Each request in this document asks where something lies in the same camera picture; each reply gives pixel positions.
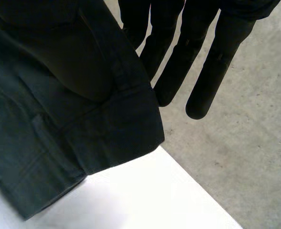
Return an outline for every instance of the black fabric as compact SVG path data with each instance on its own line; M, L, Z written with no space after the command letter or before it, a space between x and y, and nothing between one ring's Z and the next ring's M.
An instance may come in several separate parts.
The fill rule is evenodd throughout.
M20 28L53 28L74 21L78 0L0 0L0 17Z
M179 41L154 87L160 106L169 105L182 85L218 9L217 0L186 2Z
M255 22L221 11L211 49L186 104L190 118L201 119L207 114L237 49Z
M25 21L35 20L36 13L29 14L29 11L35 7L34 5L40 4L37 1L27 4L28 14L24 15ZM55 7L51 2L50 10ZM82 17L80 10L77 14L70 16L74 16L71 23L60 21L61 16L58 16L57 21L62 25L53 28L50 27L56 22L52 20L45 27L44 24L41 24L40 28L36 21L33 24L28 22L28 26L32 27L26 28L12 26L13 22L17 24L15 18L10 23L6 23L0 17L0 28L15 41L16 45L46 65L64 86L92 101L105 101L114 86L113 78L110 67L87 26L86 19Z
M268 17L280 0L221 0L220 9L250 21Z
M123 30L136 49L145 38L151 4L151 35L140 55L149 79L157 72L174 36L184 0L119 0Z
M114 79L108 100L68 90L0 29L0 191L28 219L87 175L155 150L164 140L154 91L102 0L80 8Z

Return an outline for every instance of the black glove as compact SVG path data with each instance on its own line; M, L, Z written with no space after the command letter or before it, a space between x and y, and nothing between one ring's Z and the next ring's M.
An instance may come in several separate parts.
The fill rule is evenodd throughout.
M173 53L154 87L160 106L167 106L179 90L202 47L208 27L221 8L215 39L186 105L186 113L189 117L203 118L211 106L239 45L248 37L256 20L269 16L279 1L186 0L178 44L174 47ZM132 45L137 48L146 34L150 1L119 0L119 2L124 31ZM181 7L176 0L169 0L169 2ZM156 8L154 6L165 7L163 4L154 4L155 1L152 0L151 17L155 16L153 10ZM172 18L175 19L173 21L176 23L179 10L173 10L171 13ZM151 36L146 40L146 46L140 56L150 80L154 77L173 38L170 30L169 33L158 33L155 32L154 27L159 28L159 25L153 23L152 25Z

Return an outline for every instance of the gray floor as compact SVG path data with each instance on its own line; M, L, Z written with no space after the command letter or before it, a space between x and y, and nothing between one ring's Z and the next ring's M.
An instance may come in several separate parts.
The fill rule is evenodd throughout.
M121 24L117 0L106 3ZM153 84L179 37L180 24ZM281 2L270 17L256 23L209 114L195 121L185 114L185 104L215 24L177 96L161 109L166 133L162 146L244 228L281 229Z

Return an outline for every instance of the finger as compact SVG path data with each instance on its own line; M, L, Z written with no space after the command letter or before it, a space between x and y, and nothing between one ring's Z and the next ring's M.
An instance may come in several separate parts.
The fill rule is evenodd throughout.
M123 31L137 49L146 36L150 0L118 0Z
M186 105L190 118L201 119L207 114L239 45L255 22L221 12L211 49Z
M184 0L152 0L152 31L140 55L150 80L157 72L172 42L183 6Z
M181 35L154 90L160 106L167 106L182 85L197 57L209 25L218 12L218 4L187 0L182 16Z

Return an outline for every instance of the white table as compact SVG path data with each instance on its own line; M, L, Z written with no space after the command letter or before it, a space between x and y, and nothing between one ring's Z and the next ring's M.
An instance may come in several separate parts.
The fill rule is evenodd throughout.
M0 229L241 229L161 147L87 177L26 222L0 196Z

